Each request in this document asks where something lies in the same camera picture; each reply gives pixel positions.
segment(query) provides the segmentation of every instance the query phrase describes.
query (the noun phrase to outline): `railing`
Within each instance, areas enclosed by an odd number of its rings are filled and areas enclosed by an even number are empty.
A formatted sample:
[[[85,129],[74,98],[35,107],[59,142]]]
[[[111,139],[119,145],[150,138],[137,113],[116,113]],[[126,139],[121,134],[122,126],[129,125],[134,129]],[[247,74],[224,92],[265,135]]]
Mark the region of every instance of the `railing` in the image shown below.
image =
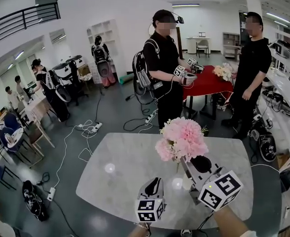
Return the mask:
[[[0,18],[0,40],[30,26],[59,18],[58,4],[56,2],[19,10]]]

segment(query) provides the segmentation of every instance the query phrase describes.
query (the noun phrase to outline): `sneaker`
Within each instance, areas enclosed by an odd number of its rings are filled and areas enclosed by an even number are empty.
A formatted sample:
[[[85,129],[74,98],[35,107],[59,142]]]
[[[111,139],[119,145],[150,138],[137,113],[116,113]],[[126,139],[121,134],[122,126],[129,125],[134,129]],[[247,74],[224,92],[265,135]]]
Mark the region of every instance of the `sneaker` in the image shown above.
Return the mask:
[[[192,231],[191,230],[188,230],[188,229],[186,229],[186,230],[181,230],[181,236],[189,236],[189,235],[191,235],[192,236]]]
[[[231,118],[229,119],[223,119],[222,122],[221,122],[221,125],[225,126],[225,127],[235,127],[237,128],[238,127],[238,123],[235,122],[234,120],[232,120]]]

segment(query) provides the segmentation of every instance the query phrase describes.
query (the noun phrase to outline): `ceiling light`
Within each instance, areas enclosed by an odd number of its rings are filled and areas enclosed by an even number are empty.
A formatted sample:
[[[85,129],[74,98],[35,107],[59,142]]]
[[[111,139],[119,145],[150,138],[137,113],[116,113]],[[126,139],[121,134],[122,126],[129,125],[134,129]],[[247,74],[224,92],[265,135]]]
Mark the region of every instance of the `ceiling light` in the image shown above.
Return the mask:
[[[200,6],[199,4],[177,4],[177,5],[173,5],[172,7],[195,7],[195,6]]]
[[[15,58],[15,60],[17,60],[18,58],[20,58],[23,53],[24,53],[24,51],[20,52],[20,54]]]
[[[287,25],[282,24],[282,23],[280,23],[280,22],[278,22],[278,21],[275,21],[275,20],[274,20],[274,22],[276,22],[276,23],[279,24],[279,25],[282,25],[282,26],[288,27]]]
[[[275,17],[275,18],[281,19],[281,20],[283,20],[284,22],[287,22],[287,23],[290,24],[290,21],[285,20],[284,18],[280,18],[280,17],[278,17],[278,16],[276,16],[276,15],[273,15],[273,14],[271,14],[271,13],[269,13],[269,12],[267,12],[267,14],[270,15],[270,16],[272,16],[272,17]]]

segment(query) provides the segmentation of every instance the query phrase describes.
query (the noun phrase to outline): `wooden chair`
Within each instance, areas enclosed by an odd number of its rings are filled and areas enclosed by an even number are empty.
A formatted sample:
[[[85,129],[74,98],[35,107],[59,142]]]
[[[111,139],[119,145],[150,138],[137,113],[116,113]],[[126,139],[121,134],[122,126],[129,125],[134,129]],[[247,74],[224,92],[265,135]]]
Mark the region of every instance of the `wooden chair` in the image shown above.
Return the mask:
[[[208,55],[208,57],[209,57],[209,48],[208,48],[208,40],[207,39],[203,39],[199,43],[196,43],[196,56],[198,56],[198,54],[199,54],[199,58],[200,58],[200,52],[199,52],[200,49],[205,50],[205,56]]]

